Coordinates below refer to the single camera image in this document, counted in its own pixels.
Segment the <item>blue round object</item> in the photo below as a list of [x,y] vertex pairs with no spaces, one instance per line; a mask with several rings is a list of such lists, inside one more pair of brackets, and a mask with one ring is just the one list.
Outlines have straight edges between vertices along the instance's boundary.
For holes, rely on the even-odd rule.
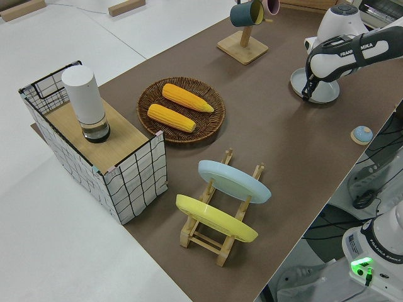
[[257,179],[234,167],[212,160],[201,160],[199,175],[206,182],[213,179],[213,187],[245,201],[251,197],[250,203],[265,203],[270,197],[270,190]]
[[371,129],[366,126],[358,126],[355,128],[353,130],[353,135],[357,140],[363,143],[369,143],[373,138]]

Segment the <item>wicker basket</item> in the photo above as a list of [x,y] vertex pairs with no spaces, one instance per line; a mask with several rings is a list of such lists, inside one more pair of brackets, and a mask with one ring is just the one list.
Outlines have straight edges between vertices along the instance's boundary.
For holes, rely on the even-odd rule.
[[[214,112],[198,112],[164,98],[162,96],[162,88],[167,83],[177,85],[201,97],[214,108]],[[150,119],[147,116],[147,111],[149,106],[153,103],[163,105],[192,119],[196,123],[195,130],[192,133],[187,133]],[[147,131],[156,134],[158,131],[162,130],[164,132],[165,141],[173,143],[194,143],[211,137],[218,131],[225,118],[225,106],[217,91],[204,82],[187,77],[170,77],[154,83],[142,93],[137,103],[137,114]]]

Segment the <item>yellow corn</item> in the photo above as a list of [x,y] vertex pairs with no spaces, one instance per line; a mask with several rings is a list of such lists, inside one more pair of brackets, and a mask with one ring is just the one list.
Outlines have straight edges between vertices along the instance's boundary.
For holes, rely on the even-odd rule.
[[185,132],[191,133],[196,128],[196,123],[191,119],[159,104],[151,104],[147,115],[153,120]]
[[176,104],[196,111],[214,111],[214,108],[212,108],[204,99],[199,98],[197,95],[174,84],[165,84],[162,88],[162,96],[172,102],[175,102]]

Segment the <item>green indicator light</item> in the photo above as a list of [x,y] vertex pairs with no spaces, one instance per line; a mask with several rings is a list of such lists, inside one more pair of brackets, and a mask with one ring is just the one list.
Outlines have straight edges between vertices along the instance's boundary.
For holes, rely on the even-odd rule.
[[[369,257],[354,260],[351,262],[351,269],[353,270],[353,272],[358,274],[358,269],[360,269],[361,267],[367,266],[368,263],[370,263],[370,262],[372,262],[372,258],[369,258]],[[372,273],[372,269],[370,267],[368,268],[368,273],[369,274]]]

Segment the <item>thermos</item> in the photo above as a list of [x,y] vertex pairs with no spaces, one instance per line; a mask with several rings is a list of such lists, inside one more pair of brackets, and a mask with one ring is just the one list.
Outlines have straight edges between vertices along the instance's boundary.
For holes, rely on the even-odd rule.
[[62,82],[84,137],[91,143],[104,142],[109,137],[110,126],[94,72],[86,66],[75,65],[63,71]]

